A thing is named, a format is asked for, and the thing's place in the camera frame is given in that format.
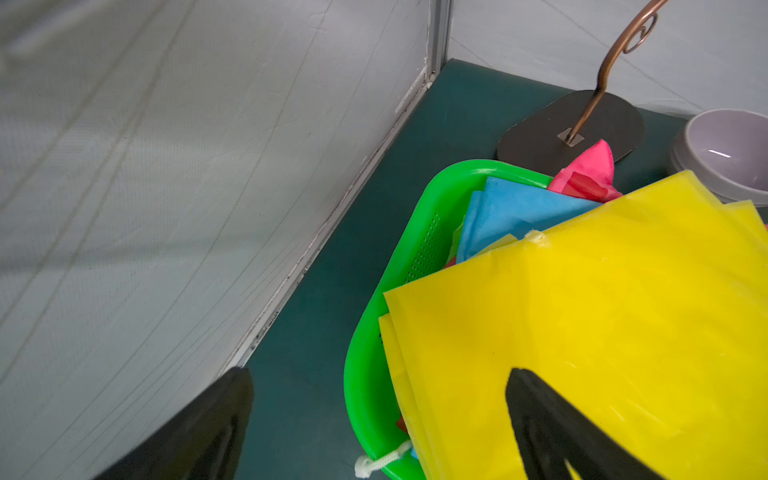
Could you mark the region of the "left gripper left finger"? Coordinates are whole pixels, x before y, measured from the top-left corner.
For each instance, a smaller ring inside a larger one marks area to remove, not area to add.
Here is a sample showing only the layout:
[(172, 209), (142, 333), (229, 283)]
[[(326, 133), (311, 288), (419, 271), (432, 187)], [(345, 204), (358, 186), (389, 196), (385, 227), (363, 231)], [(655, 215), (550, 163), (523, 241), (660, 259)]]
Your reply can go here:
[(99, 479), (232, 479), (254, 398), (247, 369), (229, 369)]

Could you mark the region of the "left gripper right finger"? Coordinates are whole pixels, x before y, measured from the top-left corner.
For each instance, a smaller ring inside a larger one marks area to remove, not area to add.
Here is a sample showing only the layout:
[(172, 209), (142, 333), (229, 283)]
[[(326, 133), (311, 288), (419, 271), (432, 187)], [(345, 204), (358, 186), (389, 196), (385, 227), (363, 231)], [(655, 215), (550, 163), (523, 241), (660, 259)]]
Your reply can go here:
[(529, 479), (658, 479), (549, 384), (514, 368), (505, 398)]

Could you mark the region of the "yellow raincoat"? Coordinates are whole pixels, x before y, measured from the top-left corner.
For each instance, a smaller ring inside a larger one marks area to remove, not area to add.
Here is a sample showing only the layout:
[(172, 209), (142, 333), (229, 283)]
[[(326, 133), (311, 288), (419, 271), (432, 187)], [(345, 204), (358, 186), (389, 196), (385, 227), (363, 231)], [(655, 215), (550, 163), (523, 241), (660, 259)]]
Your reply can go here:
[(505, 389), (534, 372), (669, 479), (767, 475), (767, 229), (681, 172), (385, 295), (429, 479), (520, 479)]

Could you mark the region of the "blue raincoat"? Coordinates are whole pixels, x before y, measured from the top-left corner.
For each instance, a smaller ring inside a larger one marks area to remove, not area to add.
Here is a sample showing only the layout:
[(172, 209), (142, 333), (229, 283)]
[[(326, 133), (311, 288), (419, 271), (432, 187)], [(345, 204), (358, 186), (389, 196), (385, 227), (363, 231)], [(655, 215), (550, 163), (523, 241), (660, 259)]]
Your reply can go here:
[(484, 189), (470, 197), (456, 261), (472, 258), (507, 235), (521, 239), (532, 230), (546, 230), (599, 206), (598, 202), (489, 177)]

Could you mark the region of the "pink bunny raincoat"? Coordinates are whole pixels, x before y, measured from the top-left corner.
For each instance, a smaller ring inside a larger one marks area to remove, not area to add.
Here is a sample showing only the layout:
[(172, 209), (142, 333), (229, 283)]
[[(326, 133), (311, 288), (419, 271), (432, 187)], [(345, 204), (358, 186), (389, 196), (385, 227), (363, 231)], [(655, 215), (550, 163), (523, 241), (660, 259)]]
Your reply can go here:
[(609, 144), (600, 140), (562, 169), (550, 182), (548, 191), (599, 203), (618, 199), (614, 187), (615, 162)]

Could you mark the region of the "brown metal jewelry stand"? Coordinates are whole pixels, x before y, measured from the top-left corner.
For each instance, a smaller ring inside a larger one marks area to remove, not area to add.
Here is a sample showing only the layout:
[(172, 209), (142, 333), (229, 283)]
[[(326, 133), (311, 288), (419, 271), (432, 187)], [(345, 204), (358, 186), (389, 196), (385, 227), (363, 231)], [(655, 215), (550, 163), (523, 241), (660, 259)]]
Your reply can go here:
[(622, 54), (642, 45), (653, 31), (666, 0), (648, 2), (624, 28), (604, 57), (594, 90), (573, 91), (509, 128), (496, 147), (496, 158), (553, 176), (603, 140), (618, 161), (645, 134), (638, 109), (607, 91), (612, 67)]

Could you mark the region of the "small purple bowl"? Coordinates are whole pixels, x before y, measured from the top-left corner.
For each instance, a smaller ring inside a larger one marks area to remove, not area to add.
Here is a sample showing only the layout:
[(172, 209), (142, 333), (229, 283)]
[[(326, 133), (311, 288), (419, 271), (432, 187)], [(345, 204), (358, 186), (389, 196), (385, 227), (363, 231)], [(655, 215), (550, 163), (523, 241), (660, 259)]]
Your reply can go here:
[(673, 140), (671, 174), (690, 170), (726, 203), (767, 206), (767, 117), (740, 109), (715, 109), (691, 118)]

